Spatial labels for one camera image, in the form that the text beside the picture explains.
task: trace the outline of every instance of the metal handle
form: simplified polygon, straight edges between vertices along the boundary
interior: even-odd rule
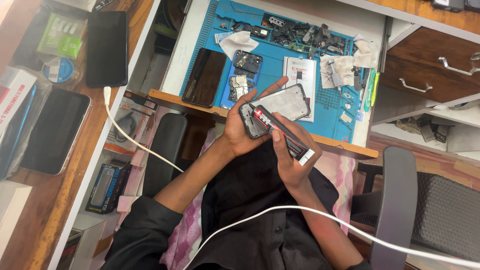
[[[408,85],[405,84],[405,80],[404,80],[404,79],[400,78],[399,80],[403,83],[403,87],[406,87],[406,88],[408,88],[408,89],[417,90],[417,91],[420,91],[420,92],[422,92],[422,93],[427,92],[427,90],[433,89],[433,87],[431,87],[431,86],[427,86],[427,88],[425,88],[425,90],[418,89],[418,88],[415,88],[415,87],[410,87],[410,86],[408,86]]]
[[[456,68],[453,68],[453,67],[449,67],[447,59],[445,57],[439,57],[437,60],[439,62],[442,62],[446,69],[453,70],[453,71],[456,71],[456,72],[460,72],[460,73],[468,75],[468,76],[472,76],[472,74],[474,74],[475,72],[480,71],[480,68],[472,68],[470,70],[470,72],[467,72],[467,71],[459,70],[459,69],[456,69]]]

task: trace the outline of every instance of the hand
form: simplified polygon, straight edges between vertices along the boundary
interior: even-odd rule
[[[259,96],[261,98],[270,93],[277,91],[280,87],[288,82],[288,77],[283,76],[271,86],[267,87]],[[257,88],[254,88],[250,93],[240,97],[240,99],[233,105],[232,109],[228,112],[227,122],[225,123],[225,130],[220,137],[231,149],[233,156],[238,157],[246,154],[253,149],[259,147],[262,143],[271,138],[269,134],[265,134],[255,140],[250,139],[245,130],[245,125],[240,117],[239,108],[246,102],[251,101],[257,95]]]
[[[283,134],[277,129],[272,132],[273,148],[278,159],[278,174],[287,189],[292,191],[291,189],[297,189],[302,184],[306,182],[309,183],[308,174],[312,170],[315,162],[322,155],[322,149],[300,124],[290,121],[287,117],[282,116],[278,112],[274,112],[273,115],[301,142],[311,150],[315,151],[310,159],[301,166],[300,163],[288,153]]]

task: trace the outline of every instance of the wooden drawer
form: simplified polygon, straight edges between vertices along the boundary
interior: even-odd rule
[[[470,59],[477,52],[480,52],[480,44],[421,27],[392,47],[387,52],[387,59],[458,82],[480,85],[480,72],[465,75],[446,69],[438,61],[439,57],[445,57],[450,67],[469,72],[473,67],[480,67],[480,60]]]
[[[432,86],[433,88],[422,93],[404,87],[399,78],[403,78],[406,85],[410,87],[425,89],[427,86]],[[395,62],[388,58],[385,62],[385,73],[380,76],[379,83],[386,87],[441,103],[480,92],[479,85],[452,80],[429,70]]]

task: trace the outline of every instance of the glue tube label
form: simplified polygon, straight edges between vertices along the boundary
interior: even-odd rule
[[[304,145],[298,140],[295,135],[288,130],[280,121],[278,121],[264,106],[258,105],[257,107],[249,104],[253,109],[252,116],[260,122],[262,127],[271,135],[274,129],[278,129],[285,136],[285,142],[287,143],[288,152],[294,159],[296,159],[301,166],[303,166],[307,160],[315,153],[313,150]]]

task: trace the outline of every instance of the blue silicone repair mat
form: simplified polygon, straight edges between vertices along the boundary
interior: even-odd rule
[[[236,22],[242,24],[240,28],[243,28],[244,24],[248,24],[269,29],[267,40],[252,37],[259,42],[259,45],[252,51],[252,53],[261,55],[264,60],[263,66],[260,70],[258,83],[256,85],[259,94],[265,88],[282,77],[283,58],[285,56],[307,58],[306,52],[294,51],[288,49],[286,46],[281,46],[277,43],[269,41],[274,30],[272,28],[262,26],[262,18],[265,13],[279,19],[292,21],[292,19],[275,15],[270,12],[265,12],[264,10],[244,4],[235,3],[233,1],[211,0],[202,29],[198,36],[192,59],[190,60],[190,65],[182,85],[180,96],[183,95],[183,91],[185,90],[188,79],[192,72],[193,64],[195,63],[199,49],[206,48],[223,52],[222,48],[215,44],[215,34],[231,32],[230,27],[232,27],[232,25],[234,25]],[[334,31],[331,31],[331,35],[340,36],[342,37],[342,40],[345,41],[345,50],[343,55],[353,55],[353,37],[349,37]],[[317,61],[314,122],[297,122],[305,127],[305,129],[310,133],[351,143],[353,130],[355,128],[356,109],[358,107],[360,93],[359,91],[356,91],[353,86],[343,86],[342,96],[340,96],[338,90],[334,88],[322,88],[319,54],[314,56],[314,60]],[[232,61],[227,58],[225,69],[223,71],[214,101],[214,106],[220,107],[220,100],[223,95],[225,84],[228,82],[228,72],[231,65]],[[347,108],[345,105],[347,103],[350,103],[353,106]]]

